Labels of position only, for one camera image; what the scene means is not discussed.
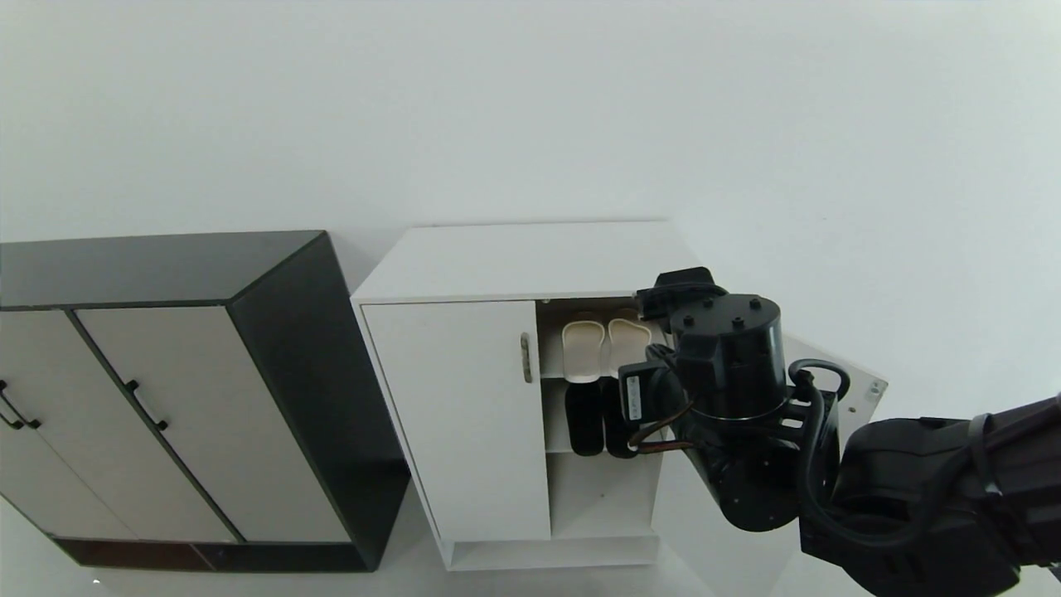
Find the black and white wardrobe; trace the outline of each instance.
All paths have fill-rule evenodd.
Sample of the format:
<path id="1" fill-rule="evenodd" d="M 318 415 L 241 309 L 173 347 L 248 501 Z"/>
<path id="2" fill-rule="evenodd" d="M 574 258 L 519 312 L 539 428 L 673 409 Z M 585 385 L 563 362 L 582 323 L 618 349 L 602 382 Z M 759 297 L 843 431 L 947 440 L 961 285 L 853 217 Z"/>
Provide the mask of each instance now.
<path id="1" fill-rule="evenodd" d="M 324 231 L 0 244 L 0 494 L 83 565 L 378 567 L 408 482 Z"/>

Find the open cabinet door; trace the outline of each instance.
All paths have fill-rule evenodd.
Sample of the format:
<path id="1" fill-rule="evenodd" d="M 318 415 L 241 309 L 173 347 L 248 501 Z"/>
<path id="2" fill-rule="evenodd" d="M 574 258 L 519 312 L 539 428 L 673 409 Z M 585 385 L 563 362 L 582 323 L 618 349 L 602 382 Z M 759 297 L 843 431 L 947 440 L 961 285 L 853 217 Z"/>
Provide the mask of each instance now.
<path id="1" fill-rule="evenodd" d="M 843 367 L 851 375 L 851 390 L 840 407 L 842 446 L 854 429 L 869 422 L 887 383 L 798 339 L 785 336 L 783 341 L 786 363 L 824 359 Z M 839 381 L 835 374 L 814 373 L 819 388 L 836 389 Z M 800 551 L 797 522 L 765 533 L 731 526 L 680 452 L 663 455 L 653 529 L 715 597 L 768 597 L 789 560 Z"/>

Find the cabinet base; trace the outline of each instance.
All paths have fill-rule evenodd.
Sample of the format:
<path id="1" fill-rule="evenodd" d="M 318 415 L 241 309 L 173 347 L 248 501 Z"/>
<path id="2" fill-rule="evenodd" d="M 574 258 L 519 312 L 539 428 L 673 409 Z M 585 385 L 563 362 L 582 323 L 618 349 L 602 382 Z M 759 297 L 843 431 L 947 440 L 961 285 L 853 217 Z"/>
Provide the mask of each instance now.
<path id="1" fill-rule="evenodd" d="M 53 539 L 93 568 L 199 573 L 370 573 L 352 543 L 188 544 Z"/>

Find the wire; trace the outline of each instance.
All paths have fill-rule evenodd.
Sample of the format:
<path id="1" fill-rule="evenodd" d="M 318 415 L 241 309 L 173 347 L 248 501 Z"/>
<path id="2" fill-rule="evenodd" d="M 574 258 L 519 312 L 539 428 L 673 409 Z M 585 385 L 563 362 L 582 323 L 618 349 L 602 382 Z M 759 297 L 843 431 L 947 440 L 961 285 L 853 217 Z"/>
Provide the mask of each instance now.
<path id="1" fill-rule="evenodd" d="M 673 373 L 677 368 L 677 364 L 674 362 L 674 350 L 664 345 L 649 345 L 645 350 L 647 355 L 651 358 L 659 359 L 666 365 L 666 369 L 660 369 L 653 374 L 651 380 L 648 381 L 648 397 L 655 397 L 659 385 L 663 382 L 663 377 L 669 373 Z M 659 433 L 661 429 L 667 425 L 674 423 L 678 419 L 681 419 L 689 411 L 693 410 L 693 402 L 690 401 L 684 407 L 678 410 L 678 412 L 661 419 L 651 425 L 639 429 L 627 441 L 627 446 L 637 452 L 638 454 L 658 454 L 661 452 L 672 452 L 678 450 L 685 450 L 691 447 L 696 447 L 693 442 L 686 442 L 682 440 L 674 440 L 666 442 L 646 442 L 649 436 Z"/>
<path id="2" fill-rule="evenodd" d="M 803 423 L 803 447 L 800 450 L 797 466 L 796 486 L 802 506 L 801 516 L 806 516 L 811 523 L 840 540 L 868 549 L 898 550 L 921 539 L 933 525 L 936 515 L 946 502 L 951 486 L 964 468 L 970 464 L 972 455 L 969 445 L 962 446 L 947 457 L 939 471 L 933 475 L 933 480 L 925 490 L 920 507 L 910 522 L 903 528 L 881 534 L 853 531 L 834 520 L 818 503 L 817 491 L 820 490 L 822 484 L 821 479 L 816 478 L 814 474 L 814 457 L 815 449 L 819 445 L 825 429 L 825 400 L 806 376 L 799 375 L 800 371 L 799 369 L 795 370 L 796 375 L 793 375 L 793 369 L 789 368 L 793 382 L 797 387 L 807 390 L 811 398 L 811 417 Z M 1061 397 L 1056 404 L 988 434 L 985 439 L 986 449 L 989 452 L 997 450 L 1053 423 L 1061 415 L 1061 408 L 1058 406 L 1061 406 Z"/>
<path id="3" fill-rule="evenodd" d="M 795 383 L 796 376 L 799 375 L 799 372 L 804 369 L 823 369 L 839 375 L 840 387 L 836 389 L 836 401 L 842 401 L 843 397 L 848 396 L 848 390 L 851 389 L 851 376 L 848 375 L 847 370 L 842 367 L 834 363 L 823 362 L 821 359 L 799 359 L 797 362 L 793 362 L 793 364 L 788 366 L 788 377 L 792 377 Z"/>

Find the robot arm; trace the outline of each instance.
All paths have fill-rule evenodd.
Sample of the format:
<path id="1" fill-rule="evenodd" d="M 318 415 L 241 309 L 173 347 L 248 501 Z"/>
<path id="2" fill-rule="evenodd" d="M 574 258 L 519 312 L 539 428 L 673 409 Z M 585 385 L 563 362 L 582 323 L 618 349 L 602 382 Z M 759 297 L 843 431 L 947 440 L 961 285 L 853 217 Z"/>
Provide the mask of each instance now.
<path id="1" fill-rule="evenodd" d="M 675 349 L 620 369 L 642 453 L 682 450 L 726 519 L 767 531 L 799 519 L 805 554 L 881 597 L 998 595 L 1024 565 L 1061 560 L 1061 396 L 972 421 L 897 419 L 855 432 L 839 456 L 847 373 L 784 366 L 781 311 L 730 294 L 703 268 L 638 292 Z M 814 369 L 840 375 L 818 390 Z M 675 439 L 646 442 L 669 426 Z"/>

